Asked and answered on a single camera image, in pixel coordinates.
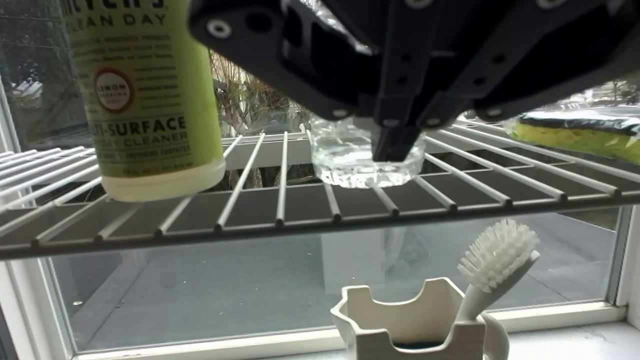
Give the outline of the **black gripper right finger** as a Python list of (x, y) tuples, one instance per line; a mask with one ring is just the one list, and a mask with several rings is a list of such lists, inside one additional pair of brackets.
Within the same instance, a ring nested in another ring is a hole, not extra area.
[(639, 0), (389, 0), (374, 158), (467, 110), (503, 120), (633, 72), (639, 19)]

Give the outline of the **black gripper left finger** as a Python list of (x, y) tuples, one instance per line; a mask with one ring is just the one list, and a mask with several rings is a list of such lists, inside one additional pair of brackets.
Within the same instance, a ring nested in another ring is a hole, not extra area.
[(321, 0), (331, 26), (303, 0), (191, 0), (194, 39), (306, 110), (372, 116), (391, 0)]

